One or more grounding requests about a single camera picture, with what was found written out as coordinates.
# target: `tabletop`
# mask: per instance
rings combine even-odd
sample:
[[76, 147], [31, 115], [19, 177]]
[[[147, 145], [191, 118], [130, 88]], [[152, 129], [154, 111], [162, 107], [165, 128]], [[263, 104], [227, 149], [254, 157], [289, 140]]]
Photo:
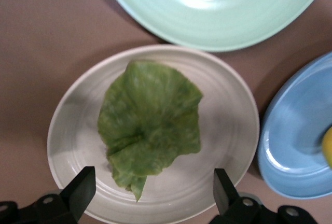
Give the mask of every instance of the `tabletop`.
[[[0, 0], [0, 201], [24, 207], [56, 189], [47, 133], [61, 97], [86, 70], [121, 51], [166, 44], [116, 0]], [[260, 117], [278, 89], [301, 67], [332, 50], [332, 1], [314, 2], [274, 36], [248, 48], [215, 52], [255, 98]], [[295, 200], [272, 191], [255, 157], [237, 185], [270, 210], [295, 205], [320, 224], [332, 219], [332, 195]], [[217, 208], [183, 224], [208, 223]], [[80, 223], [101, 223], [83, 215]]]

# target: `yellow fruit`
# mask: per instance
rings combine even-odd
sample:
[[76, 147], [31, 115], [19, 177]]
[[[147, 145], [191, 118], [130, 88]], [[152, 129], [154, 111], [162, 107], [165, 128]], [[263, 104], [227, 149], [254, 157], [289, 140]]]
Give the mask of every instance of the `yellow fruit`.
[[332, 168], [332, 127], [323, 136], [322, 152], [328, 165]]

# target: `light green plate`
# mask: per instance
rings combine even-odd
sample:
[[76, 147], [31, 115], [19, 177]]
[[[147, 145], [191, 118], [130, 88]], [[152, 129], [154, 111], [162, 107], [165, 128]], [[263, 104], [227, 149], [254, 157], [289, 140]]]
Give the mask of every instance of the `light green plate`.
[[313, 0], [117, 0], [143, 27], [174, 44], [241, 49], [296, 19]]

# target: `white plate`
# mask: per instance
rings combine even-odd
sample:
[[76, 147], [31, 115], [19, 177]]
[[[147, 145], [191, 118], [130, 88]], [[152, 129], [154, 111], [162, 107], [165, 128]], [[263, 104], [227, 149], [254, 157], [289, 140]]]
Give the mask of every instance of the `white plate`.
[[117, 0], [143, 27], [174, 44], [241, 49], [296, 19], [313, 0]]
[[[96, 126], [106, 89], [136, 59], [177, 68], [204, 94], [199, 105], [201, 151], [180, 156], [159, 175], [149, 176], [137, 203], [131, 192], [114, 183]], [[253, 96], [230, 66], [201, 51], [155, 45], [114, 55], [84, 73], [54, 113], [47, 152], [59, 188], [84, 166], [95, 166], [96, 194], [88, 215], [106, 223], [175, 223], [215, 204], [214, 168], [225, 168], [235, 185], [240, 181], [255, 154], [258, 135]]]

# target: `lettuce leaf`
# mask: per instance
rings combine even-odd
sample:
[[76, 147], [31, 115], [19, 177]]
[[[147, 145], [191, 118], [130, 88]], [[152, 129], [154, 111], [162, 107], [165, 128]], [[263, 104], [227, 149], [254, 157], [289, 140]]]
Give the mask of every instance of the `lettuce leaf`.
[[107, 89], [98, 118], [112, 177], [138, 201], [148, 175], [200, 151], [200, 90], [174, 68], [132, 61]]

